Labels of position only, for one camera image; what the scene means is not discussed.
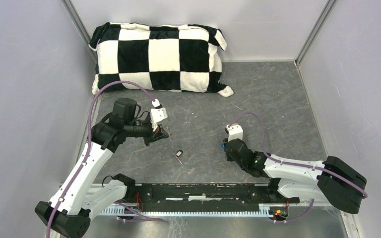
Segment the black key fob tag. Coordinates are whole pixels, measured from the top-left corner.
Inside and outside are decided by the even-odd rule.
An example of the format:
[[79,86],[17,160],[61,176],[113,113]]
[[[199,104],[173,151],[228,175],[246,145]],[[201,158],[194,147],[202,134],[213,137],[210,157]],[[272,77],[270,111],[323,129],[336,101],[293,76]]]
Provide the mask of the black key fob tag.
[[179,150],[175,153],[175,157],[180,157],[181,155],[183,154],[183,151],[182,150]]

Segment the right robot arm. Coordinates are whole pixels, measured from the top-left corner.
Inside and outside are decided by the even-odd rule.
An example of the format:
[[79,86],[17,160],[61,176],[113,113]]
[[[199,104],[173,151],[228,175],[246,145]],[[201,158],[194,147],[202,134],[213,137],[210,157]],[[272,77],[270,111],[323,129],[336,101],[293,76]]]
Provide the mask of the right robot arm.
[[267,178],[267,197],[272,202],[284,198],[322,200],[350,214],[358,214],[366,198],[367,179],[338,157],[324,161],[299,161],[270,153],[252,151],[241,139],[222,145],[229,162],[255,178]]

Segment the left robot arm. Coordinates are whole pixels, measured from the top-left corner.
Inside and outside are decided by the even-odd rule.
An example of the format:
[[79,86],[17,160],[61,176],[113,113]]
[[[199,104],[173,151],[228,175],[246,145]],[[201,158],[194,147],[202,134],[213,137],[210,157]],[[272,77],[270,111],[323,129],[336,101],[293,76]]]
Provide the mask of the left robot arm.
[[127,138],[143,138],[144,144],[168,138],[160,122],[168,117],[166,109],[154,101],[144,120],[135,100],[119,98],[113,109],[91,128],[85,148],[68,178],[48,201],[40,201],[35,213],[48,230],[66,238],[81,238],[91,221],[111,204],[132,201],[135,180],[118,174],[103,188],[87,197],[99,171]]

